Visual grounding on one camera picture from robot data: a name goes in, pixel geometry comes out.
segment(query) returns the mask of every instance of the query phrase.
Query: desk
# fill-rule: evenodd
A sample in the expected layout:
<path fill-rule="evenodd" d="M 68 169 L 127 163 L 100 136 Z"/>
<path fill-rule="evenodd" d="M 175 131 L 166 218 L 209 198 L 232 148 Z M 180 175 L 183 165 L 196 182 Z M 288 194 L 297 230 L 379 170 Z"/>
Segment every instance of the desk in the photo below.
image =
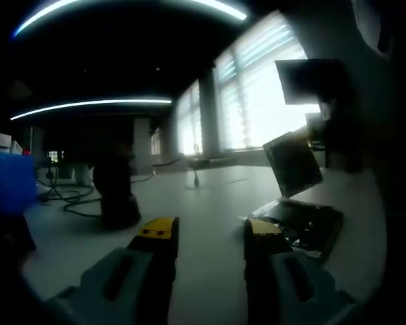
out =
<path fill-rule="evenodd" d="M 257 208 L 281 196 L 267 167 L 227 167 L 194 173 L 157 175 L 133 186 L 142 221 L 120 232 L 102 232 L 98 222 L 62 212 L 62 202 L 33 207 L 27 222 L 37 252 L 24 266 L 35 292 L 48 299 L 78 284 L 80 275 L 119 246 L 126 246 L 145 222 L 162 216 L 181 218 L 177 277 L 170 324 L 246 324 L 243 221 Z M 336 285 L 360 302 L 379 287 L 386 257 L 386 227 L 373 175 L 324 171 L 324 182 L 293 197 L 332 205 L 344 213 L 344 225 L 325 267 Z M 245 181 L 235 180 L 248 178 Z M 79 207 L 99 213 L 99 205 Z"/>

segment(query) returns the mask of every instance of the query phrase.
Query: white table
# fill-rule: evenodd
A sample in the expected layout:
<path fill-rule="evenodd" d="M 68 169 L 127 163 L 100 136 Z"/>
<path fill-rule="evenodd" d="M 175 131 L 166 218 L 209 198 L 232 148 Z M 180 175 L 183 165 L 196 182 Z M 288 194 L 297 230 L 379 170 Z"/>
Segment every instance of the white table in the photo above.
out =
<path fill-rule="evenodd" d="M 27 222 L 38 250 L 24 267 L 35 292 L 48 299 L 78 285 L 83 271 L 116 247 L 126 246 L 145 222 L 179 216 L 179 256 L 170 324 L 246 324 L 243 221 L 257 208 L 281 197 L 267 167 L 227 167 L 157 175 L 133 186 L 142 221 L 120 232 L 102 232 L 98 222 L 62 212 L 62 202 L 37 206 Z M 324 182 L 293 197 L 328 204 L 344 213 L 344 225 L 325 267 L 336 285 L 365 302 L 382 281 L 386 226 L 382 202 L 370 172 L 348 175 L 324 171 Z M 99 213 L 99 205 L 78 208 Z"/>

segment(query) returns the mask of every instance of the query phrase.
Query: dark ceiling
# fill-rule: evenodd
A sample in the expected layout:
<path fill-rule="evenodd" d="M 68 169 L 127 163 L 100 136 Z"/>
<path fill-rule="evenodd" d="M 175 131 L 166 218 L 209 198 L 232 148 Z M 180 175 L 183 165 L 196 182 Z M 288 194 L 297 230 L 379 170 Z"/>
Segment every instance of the dark ceiling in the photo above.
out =
<path fill-rule="evenodd" d="M 238 35 L 274 9 L 265 1 L 235 1 L 233 5 L 248 14 L 240 22 L 157 0 L 81 3 L 52 13 L 12 38 L 18 25 L 39 10 L 37 1 L 15 5 L 4 30 L 9 36 L 7 84 L 22 81 L 32 95 L 8 100 L 3 114 L 76 100 L 176 100 Z"/>

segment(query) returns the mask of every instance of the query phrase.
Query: ceiling light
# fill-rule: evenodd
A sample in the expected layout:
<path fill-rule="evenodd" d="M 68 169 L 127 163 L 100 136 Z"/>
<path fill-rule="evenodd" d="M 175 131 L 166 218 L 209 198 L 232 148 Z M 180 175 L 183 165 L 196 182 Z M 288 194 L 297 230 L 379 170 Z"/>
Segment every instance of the ceiling light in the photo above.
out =
<path fill-rule="evenodd" d="M 230 7 L 229 5 L 226 5 L 225 3 L 216 0 L 189 0 L 189 1 L 198 2 L 201 3 L 202 5 L 208 5 L 209 7 L 221 10 L 222 12 L 225 12 L 230 16 L 236 17 L 239 20 L 244 20 L 247 17 L 247 15 L 244 14 L 243 12 L 240 12 L 239 10 Z"/>
<path fill-rule="evenodd" d="M 11 121 L 17 118 L 22 118 L 28 115 L 33 115 L 41 112 L 47 112 L 48 110 L 58 110 L 60 108 L 75 107 L 75 106 L 86 106 L 86 105 L 102 105 L 102 104 L 160 104 L 169 105 L 171 100 L 93 100 L 91 102 L 79 102 L 79 103 L 69 103 L 57 106 L 51 106 L 46 108 L 41 108 L 39 110 L 32 110 L 30 112 L 20 114 L 11 118 Z"/>
<path fill-rule="evenodd" d="M 14 33 L 14 37 L 18 35 L 20 32 L 22 32 L 25 28 L 29 27 L 31 24 L 36 22 L 39 18 L 42 18 L 43 16 L 53 12 L 54 10 L 57 10 L 61 7 L 64 7 L 65 5 L 69 5 L 70 3 L 77 2 L 80 0 L 60 0 L 56 3 L 53 3 L 52 5 L 49 5 L 48 7 L 42 9 L 40 12 L 37 14 L 31 16 L 29 19 L 27 19 Z"/>

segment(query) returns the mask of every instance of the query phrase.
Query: blue box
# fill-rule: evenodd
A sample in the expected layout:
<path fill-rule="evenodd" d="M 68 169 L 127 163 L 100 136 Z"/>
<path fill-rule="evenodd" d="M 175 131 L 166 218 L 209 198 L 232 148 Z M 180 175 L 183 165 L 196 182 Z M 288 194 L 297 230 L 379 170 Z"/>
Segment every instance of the blue box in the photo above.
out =
<path fill-rule="evenodd" d="M 33 157 L 0 152 L 0 213 L 21 215 L 36 201 Z"/>

